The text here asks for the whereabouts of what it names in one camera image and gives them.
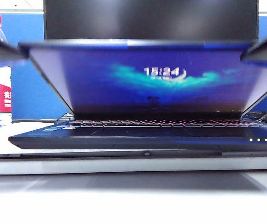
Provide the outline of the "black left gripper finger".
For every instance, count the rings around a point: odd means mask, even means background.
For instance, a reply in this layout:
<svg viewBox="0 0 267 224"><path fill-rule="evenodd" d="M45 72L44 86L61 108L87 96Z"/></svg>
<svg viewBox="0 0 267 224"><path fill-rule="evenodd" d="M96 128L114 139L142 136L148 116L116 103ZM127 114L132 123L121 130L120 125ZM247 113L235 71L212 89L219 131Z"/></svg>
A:
<svg viewBox="0 0 267 224"><path fill-rule="evenodd" d="M28 55L0 40L0 64L13 64L28 60Z"/></svg>

